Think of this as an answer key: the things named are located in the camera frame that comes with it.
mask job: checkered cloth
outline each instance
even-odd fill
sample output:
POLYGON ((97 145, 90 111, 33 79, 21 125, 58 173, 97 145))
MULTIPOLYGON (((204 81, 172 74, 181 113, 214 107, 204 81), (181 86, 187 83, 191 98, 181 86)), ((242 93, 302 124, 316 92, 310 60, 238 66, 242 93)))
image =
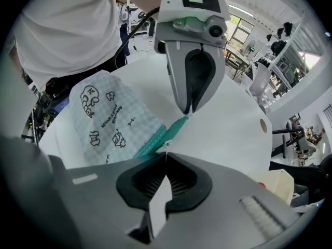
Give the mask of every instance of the checkered cloth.
POLYGON ((166 133, 135 93, 105 70, 72 89, 69 107, 87 165, 145 155, 166 133))

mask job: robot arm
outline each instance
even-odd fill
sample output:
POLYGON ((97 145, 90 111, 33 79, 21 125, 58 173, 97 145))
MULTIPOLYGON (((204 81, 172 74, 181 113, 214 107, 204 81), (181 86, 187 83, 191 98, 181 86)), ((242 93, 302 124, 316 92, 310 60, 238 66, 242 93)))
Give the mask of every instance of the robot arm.
POLYGON ((229 19, 225 0, 161 1, 155 50, 167 54, 174 97, 184 114, 208 102, 224 78, 229 19))

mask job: beige container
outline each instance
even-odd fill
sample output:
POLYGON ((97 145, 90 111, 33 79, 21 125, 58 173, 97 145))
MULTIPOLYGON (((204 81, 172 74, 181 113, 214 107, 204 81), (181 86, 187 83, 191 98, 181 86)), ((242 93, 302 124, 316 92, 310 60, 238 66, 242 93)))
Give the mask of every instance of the beige container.
POLYGON ((290 205, 294 192, 294 179, 285 170, 249 173, 248 176, 263 183, 268 190, 290 205))

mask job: white chair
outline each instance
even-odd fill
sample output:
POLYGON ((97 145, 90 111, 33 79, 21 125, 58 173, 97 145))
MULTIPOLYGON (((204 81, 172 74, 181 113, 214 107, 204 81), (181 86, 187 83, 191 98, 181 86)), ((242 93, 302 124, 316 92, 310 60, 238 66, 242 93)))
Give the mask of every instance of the white chair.
POLYGON ((257 101, 258 105, 262 105, 262 99, 269 104, 263 94, 269 84, 270 77, 271 71, 268 70, 263 64, 259 63, 254 81, 251 86, 246 89, 246 92, 257 101))

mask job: fluorescent light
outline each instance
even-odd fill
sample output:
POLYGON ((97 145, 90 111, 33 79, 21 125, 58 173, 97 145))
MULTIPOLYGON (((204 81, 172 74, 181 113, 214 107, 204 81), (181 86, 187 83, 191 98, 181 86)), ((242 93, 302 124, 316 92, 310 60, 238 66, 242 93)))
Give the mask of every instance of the fluorescent light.
POLYGON ((236 9, 236 10, 238 10, 238 11, 241 11, 241 12, 247 14, 248 16, 251 16, 252 18, 254 17, 253 14, 250 14, 249 12, 247 12, 247 11, 241 9, 241 8, 238 8, 238 7, 236 7, 236 6, 232 6, 232 5, 228 5, 228 6, 231 7, 231 8, 234 8, 234 9, 236 9))

